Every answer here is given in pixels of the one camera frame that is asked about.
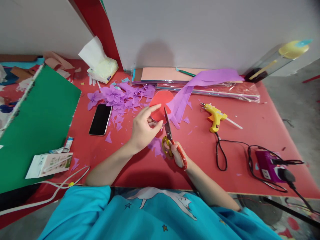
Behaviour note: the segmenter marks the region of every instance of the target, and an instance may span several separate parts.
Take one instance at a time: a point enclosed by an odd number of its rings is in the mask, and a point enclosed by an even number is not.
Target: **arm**
[[[150,114],[160,107],[161,104],[158,104],[140,111],[133,120],[130,140],[89,173],[85,183],[87,186],[111,185],[131,157],[151,142],[160,131],[163,120],[155,123]]]
[[[177,151],[178,144],[171,146],[172,153],[174,154],[174,159],[179,167],[183,167],[182,159]],[[198,167],[185,153],[180,145],[184,155],[187,158],[188,168],[186,170],[190,180],[193,185],[200,192],[203,200],[209,206],[218,205],[220,207],[225,207],[232,209],[234,211],[240,211],[239,205],[230,197],[230,195],[223,190],[215,181],[213,181],[207,174],[205,174],[201,168]]]

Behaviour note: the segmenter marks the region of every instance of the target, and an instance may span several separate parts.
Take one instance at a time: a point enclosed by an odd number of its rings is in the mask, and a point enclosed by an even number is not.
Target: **purple power adapter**
[[[272,182],[285,183],[285,181],[279,178],[278,169],[279,168],[287,169],[287,168],[285,165],[279,165],[279,164],[273,163],[273,160],[279,160],[279,158],[276,155],[266,150],[257,150],[256,156],[258,159],[258,164],[259,164],[261,174],[265,179],[271,180]]]

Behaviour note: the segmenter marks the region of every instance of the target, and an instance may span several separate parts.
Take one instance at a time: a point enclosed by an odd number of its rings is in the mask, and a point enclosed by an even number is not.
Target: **red scissors handle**
[[[187,164],[187,158],[184,156],[184,154],[183,154],[183,152],[182,152],[182,150],[181,150],[181,148],[180,148],[179,145],[178,145],[178,147],[177,147],[177,150],[178,150],[178,152],[179,152],[179,154],[180,154],[180,157],[182,158],[182,161],[183,161],[183,170],[185,171],[185,170],[187,170],[187,166],[188,166],[188,164]]]

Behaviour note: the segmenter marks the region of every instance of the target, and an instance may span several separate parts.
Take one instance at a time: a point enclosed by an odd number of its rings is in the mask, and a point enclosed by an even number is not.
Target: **blue sleeve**
[[[212,210],[242,239],[281,239],[248,208],[240,212],[223,207],[212,207]]]
[[[40,239],[82,239],[108,205],[109,186],[69,188],[53,212]]]

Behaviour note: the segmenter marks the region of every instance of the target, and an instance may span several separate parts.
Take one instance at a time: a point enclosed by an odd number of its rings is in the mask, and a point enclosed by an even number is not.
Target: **scissor blade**
[[[172,141],[172,135],[171,135],[171,128],[170,128],[170,122],[167,114],[166,107],[164,107],[164,116],[166,117],[166,125],[164,125],[164,129],[166,130],[167,138]]]

